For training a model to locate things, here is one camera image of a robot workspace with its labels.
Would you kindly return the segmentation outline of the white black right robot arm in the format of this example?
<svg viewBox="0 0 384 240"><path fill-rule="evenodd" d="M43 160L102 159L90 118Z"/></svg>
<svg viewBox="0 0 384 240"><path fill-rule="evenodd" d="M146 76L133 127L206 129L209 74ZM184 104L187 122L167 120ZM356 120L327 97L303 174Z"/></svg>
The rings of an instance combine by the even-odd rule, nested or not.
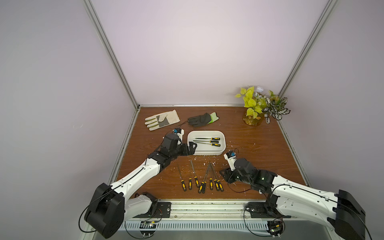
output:
<svg viewBox="0 0 384 240"><path fill-rule="evenodd" d="M266 195L261 213L267 217L298 217L333 230L344 240L364 240L371 234L366 212L347 191L337 193L313 189L276 173L257 169L245 158L230 151L224 155L229 164L220 175L228 184L242 182L251 190Z"/></svg>

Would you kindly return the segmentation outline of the white plastic storage box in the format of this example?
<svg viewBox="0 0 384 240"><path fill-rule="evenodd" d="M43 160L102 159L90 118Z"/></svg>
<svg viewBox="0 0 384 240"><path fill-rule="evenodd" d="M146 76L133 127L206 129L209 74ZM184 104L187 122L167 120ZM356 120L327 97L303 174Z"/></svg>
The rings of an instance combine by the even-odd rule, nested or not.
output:
<svg viewBox="0 0 384 240"><path fill-rule="evenodd" d="M221 147L214 147L205 144L198 144L196 156L218 156L224 152L226 149L226 139L225 135L220 131L192 131L188 134L188 142L193 142L195 138L221 138L220 143Z"/></svg>

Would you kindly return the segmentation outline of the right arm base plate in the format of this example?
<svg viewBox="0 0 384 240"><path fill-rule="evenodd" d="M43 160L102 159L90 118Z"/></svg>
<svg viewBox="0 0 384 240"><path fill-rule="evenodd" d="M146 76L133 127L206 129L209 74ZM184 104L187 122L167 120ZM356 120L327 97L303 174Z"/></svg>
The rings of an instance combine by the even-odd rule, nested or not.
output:
<svg viewBox="0 0 384 240"><path fill-rule="evenodd" d="M251 215L252 219L270 218L270 219L290 219L291 216L280 214L277 210L273 210L265 202L249 202L245 206L246 212Z"/></svg>

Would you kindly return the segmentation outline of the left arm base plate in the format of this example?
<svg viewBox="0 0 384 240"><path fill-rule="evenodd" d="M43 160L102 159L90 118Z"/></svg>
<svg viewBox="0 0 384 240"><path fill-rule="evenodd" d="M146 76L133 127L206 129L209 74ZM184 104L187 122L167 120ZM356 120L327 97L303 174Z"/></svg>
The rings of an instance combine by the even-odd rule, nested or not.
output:
<svg viewBox="0 0 384 240"><path fill-rule="evenodd" d="M149 211L145 214L137 215L135 218L149 219L149 218L170 218L172 209L171 202L157 202L156 205L150 207Z"/></svg>

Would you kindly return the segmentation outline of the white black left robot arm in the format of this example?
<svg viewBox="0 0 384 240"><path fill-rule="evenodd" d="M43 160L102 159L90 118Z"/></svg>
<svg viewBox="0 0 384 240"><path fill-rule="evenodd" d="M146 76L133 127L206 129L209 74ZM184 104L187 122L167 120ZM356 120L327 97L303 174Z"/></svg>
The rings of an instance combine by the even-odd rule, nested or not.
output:
<svg viewBox="0 0 384 240"><path fill-rule="evenodd" d="M195 153L198 145L194 142L183 143L183 134L181 129L167 134L162 143L131 173L110 185L100 184L81 214L85 222L108 239L124 221L147 213L154 214L158 201L155 197L148 193L136 198L132 196L148 180L169 166L171 161Z"/></svg>

